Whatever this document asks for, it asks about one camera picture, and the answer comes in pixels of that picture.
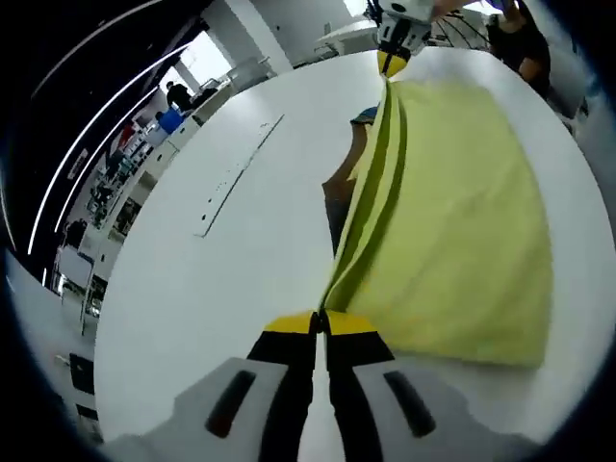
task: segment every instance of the white wall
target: white wall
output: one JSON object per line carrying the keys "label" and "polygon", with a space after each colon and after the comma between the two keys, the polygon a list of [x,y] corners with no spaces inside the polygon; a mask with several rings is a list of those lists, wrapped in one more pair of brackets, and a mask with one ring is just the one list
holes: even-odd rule
{"label": "white wall", "polygon": [[201,17],[210,26],[208,36],[232,66],[250,58],[263,58],[259,47],[224,0],[214,0]]}
{"label": "white wall", "polygon": [[343,0],[252,0],[292,64],[314,55],[325,23],[336,30],[354,22]]}
{"label": "white wall", "polygon": [[95,409],[94,397],[76,390],[70,369],[55,359],[69,353],[93,360],[94,344],[69,328],[60,298],[43,288],[15,258],[6,252],[7,281],[13,309],[35,360],[51,387],[62,397],[69,415],[76,419],[75,404]]}

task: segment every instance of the white tabletop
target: white tabletop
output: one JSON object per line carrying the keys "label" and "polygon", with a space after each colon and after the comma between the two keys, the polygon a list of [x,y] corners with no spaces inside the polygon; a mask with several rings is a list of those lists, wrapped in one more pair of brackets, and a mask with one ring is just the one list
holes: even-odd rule
{"label": "white tabletop", "polygon": [[378,29],[376,23],[369,19],[352,22],[347,26],[336,29],[335,31],[332,31],[329,34],[319,38],[317,40],[317,44],[332,43],[334,41],[341,41],[346,39],[352,39],[354,37],[360,37],[365,34],[371,34],[372,32],[376,31],[376,29]]}
{"label": "white tabletop", "polygon": [[[554,287],[546,361],[537,371],[402,360],[460,390],[480,422],[544,441],[577,404],[612,340],[616,253],[599,189],[552,110],[491,55],[426,48],[397,76],[406,79],[464,81],[492,92],[544,198]],[[381,88],[374,52],[313,64],[235,96],[178,154],[141,209],[105,296],[94,383],[106,440],[150,430],[170,416],[175,396],[226,358],[245,357],[267,322],[318,306],[332,268],[321,183],[348,152],[348,121],[374,106]],[[242,130],[281,113],[210,234],[197,238],[204,185],[217,181],[214,164],[249,148]],[[316,376],[313,416],[327,407],[325,373]],[[332,426],[312,420],[304,435],[329,448],[318,439],[335,438]],[[316,444],[302,446],[314,452]]]}

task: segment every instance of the yellow cloth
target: yellow cloth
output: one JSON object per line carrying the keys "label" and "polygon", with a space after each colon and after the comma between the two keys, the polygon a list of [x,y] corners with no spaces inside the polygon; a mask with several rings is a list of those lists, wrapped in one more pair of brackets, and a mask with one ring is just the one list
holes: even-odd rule
{"label": "yellow cloth", "polygon": [[322,305],[393,349],[543,361],[552,293],[534,176],[487,90],[386,81]]}

